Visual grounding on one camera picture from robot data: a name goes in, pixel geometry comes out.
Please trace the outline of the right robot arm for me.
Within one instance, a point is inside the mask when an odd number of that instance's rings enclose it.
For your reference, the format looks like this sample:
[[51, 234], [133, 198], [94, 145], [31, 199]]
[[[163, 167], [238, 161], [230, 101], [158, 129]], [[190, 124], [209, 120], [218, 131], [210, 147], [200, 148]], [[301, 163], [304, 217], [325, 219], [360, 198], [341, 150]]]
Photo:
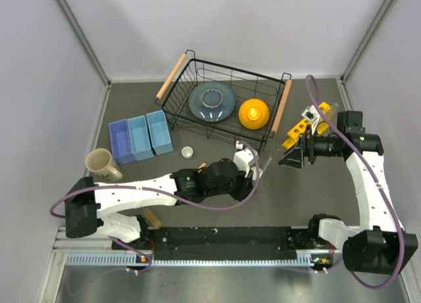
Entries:
[[342, 252], [351, 272], [392, 275], [400, 272], [418, 248], [416, 235], [405, 233], [394, 214], [384, 174], [384, 148], [376, 134], [366, 133], [361, 111], [342, 111], [330, 135], [302, 133], [285, 152], [281, 166], [301, 169], [320, 157], [341, 157], [353, 179], [359, 207], [359, 228], [352, 229], [336, 216], [313, 216], [308, 242], [330, 243]]

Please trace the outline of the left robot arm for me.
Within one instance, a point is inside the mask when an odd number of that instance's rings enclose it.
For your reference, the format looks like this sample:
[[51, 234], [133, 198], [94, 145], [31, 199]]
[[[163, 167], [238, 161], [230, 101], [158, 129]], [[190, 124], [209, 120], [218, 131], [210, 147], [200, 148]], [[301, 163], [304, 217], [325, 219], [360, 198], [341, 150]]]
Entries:
[[91, 177], [84, 177], [65, 202], [66, 237], [98, 233], [142, 248], [149, 240], [146, 225], [135, 216], [122, 215], [123, 211], [182, 204], [203, 208], [205, 199], [220, 195], [243, 202], [256, 191], [261, 173], [259, 167], [223, 158], [204, 168], [119, 185], [94, 183]]

